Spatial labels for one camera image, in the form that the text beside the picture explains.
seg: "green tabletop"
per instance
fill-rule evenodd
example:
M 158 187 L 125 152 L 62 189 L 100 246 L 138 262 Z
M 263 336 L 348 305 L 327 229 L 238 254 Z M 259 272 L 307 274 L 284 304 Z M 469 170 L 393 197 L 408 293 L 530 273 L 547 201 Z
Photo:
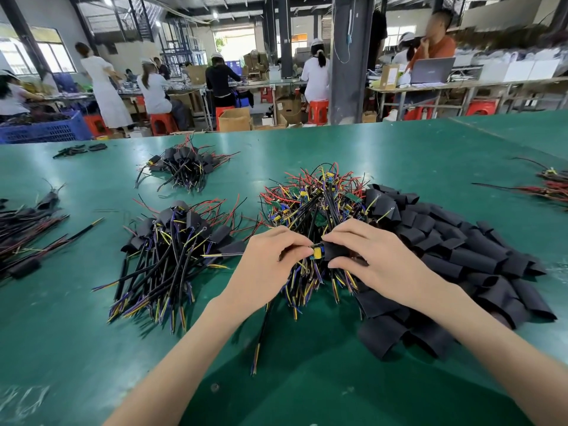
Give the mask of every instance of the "green tabletop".
M 45 237 L 46 243 L 101 216 L 106 219 L 47 258 L 38 272 L 0 289 L 0 397 L 9 386 L 49 386 L 43 402 L 16 420 L 45 426 L 100 424 L 178 341 L 180 335 L 171 335 L 167 328 L 147 327 L 133 319 L 107 325 L 113 289 L 90 293 L 91 287 L 112 281 L 120 272 L 119 249 L 129 238 L 122 225 L 143 212 L 132 200 L 138 193 L 157 209 L 177 199 L 195 203 L 226 198 L 234 203 L 240 193 L 241 198 L 248 197 L 242 211 L 254 216 L 259 211 L 258 194 L 271 184 L 269 178 L 283 179 L 285 171 L 296 173 L 300 167 L 333 161 L 341 172 L 353 170 L 373 182 L 415 191 L 422 200 L 473 222 L 492 222 L 517 249 L 540 257 L 549 275 L 536 284 L 559 319 L 528 322 L 519 333 L 568 362 L 568 214 L 548 201 L 471 185 L 538 183 L 537 168 L 510 159 L 515 156 L 568 167 L 560 158 L 563 154 L 555 151 L 553 137 L 566 128 L 563 116 L 510 114 L 467 118 L 472 125 L 443 119 L 195 135 L 196 145 L 215 145 L 218 153 L 241 151 L 213 172 L 203 193 L 195 195 L 167 187 L 159 196 L 156 188 L 163 181 L 154 177 L 133 189 L 137 164 L 179 143 L 179 136 L 110 141 L 108 150 L 57 160 L 52 156 L 61 143 L 2 145 L 0 196 L 14 206 L 31 204 L 46 193 L 42 178 L 53 185 L 67 184 L 60 204 L 70 218 Z M 542 117 L 544 124 L 538 121 Z M 534 128 L 519 127 L 533 124 Z M 230 274 L 220 272 L 196 288 L 192 322 L 221 292 Z M 336 305 L 331 292 L 320 290 L 298 322 L 282 302 L 271 317 L 258 374 L 250 377 L 261 322 L 258 312 L 223 348 L 182 423 L 529 424 L 458 344 L 445 362 L 402 344 L 387 361 L 374 358 L 357 340 L 359 309 L 346 293 Z M 14 421 L 10 413 L 21 396 L 0 411 L 0 424 Z M 33 402 L 30 397 L 20 408 Z

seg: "man in orange shirt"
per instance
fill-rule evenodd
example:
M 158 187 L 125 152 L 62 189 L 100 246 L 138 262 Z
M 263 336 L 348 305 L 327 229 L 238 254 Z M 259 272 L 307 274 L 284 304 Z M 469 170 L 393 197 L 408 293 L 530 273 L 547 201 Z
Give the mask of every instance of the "man in orange shirt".
M 418 59 L 429 58 L 448 58 L 453 57 L 456 51 L 456 42 L 446 35 L 446 31 L 451 23 L 453 14 L 450 9 L 440 9 L 432 13 L 428 25 L 426 26 L 426 35 L 420 41 L 420 47 L 412 57 L 412 60 L 406 67 L 412 70 L 414 63 Z M 421 103 L 423 101 L 432 100 L 436 96 L 435 91 L 416 91 L 408 92 L 404 100 L 405 103 Z M 395 103 L 400 101 L 399 93 L 395 96 Z M 384 118 L 386 121 L 396 121 L 398 110 L 393 109 Z

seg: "stool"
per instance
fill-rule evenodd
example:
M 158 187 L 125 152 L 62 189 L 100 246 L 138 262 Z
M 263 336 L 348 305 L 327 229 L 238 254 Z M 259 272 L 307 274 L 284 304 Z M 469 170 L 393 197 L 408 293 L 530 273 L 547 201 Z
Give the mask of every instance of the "stool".
M 465 116 L 494 115 L 497 110 L 497 100 L 472 100 Z
M 424 104 L 434 104 L 434 101 L 426 101 Z M 409 111 L 406 111 L 406 114 L 404 114 L 404 121 L 421 120 L 422 119 L 422 113 L 423 113 L 424 109 L 426 109 L 426 119 L 432 119 L 432 114 L 434 113 L 433 107 L 424 108 L 422 106 L 418 106 L 418 107 L 415 107 L 414 109 L 410 109 Z
M 329 100 L 310 101 L 308 107 L 308 124 L 327 124 L 327 111 L 329 106 Z
M 150 114 L 153 135 L 168 135 L 180 131 L 172 114 Z
M 272 103 L 272 90 L 269 87 L 260 88 L 260 102 Z
M 215 108 L 215 118 L 217 119 L 217 131 L 219 131 L 219 116 L 223 114 L 224 111 L 227 109 L 234 109 L 234 106 L 227 106 L 227 107 L 216 107 Z
M 112 131 L 104 124 L 103 117 L 101 115 L 83 115 L 83 119 L 87 123 L 87 126 L 93 136 L 112 135 Z

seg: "hand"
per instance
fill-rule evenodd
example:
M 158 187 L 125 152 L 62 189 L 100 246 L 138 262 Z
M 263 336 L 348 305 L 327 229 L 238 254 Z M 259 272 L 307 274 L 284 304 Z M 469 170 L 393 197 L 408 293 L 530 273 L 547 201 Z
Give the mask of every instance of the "hand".
M 240 319 L 246 319 L 278 294 L 288 280 L 292 266 L 314 253 L 310 248 L 312 244 L 306 236 L 292 232 L 284 225 L 252 236 L 219 297 L 236 308 Z
M 432 272 L 401 240 L 391 232 L 362 221 L 349 219 L 322 237 L 355 251 L 369 264 L 364 266 L 349 257 L 336 257 L 330 268 L 351 272 L 365 285 L 402 305 L 427 314 L 446 286 L 444 279 Z

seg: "laptop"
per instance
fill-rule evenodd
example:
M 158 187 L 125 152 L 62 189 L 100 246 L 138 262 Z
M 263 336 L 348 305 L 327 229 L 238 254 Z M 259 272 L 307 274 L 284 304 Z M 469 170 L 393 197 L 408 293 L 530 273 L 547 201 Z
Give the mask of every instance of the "laptop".
M 410 73 L 410 84 L 446 83 L 456 57 L 419 59 Z

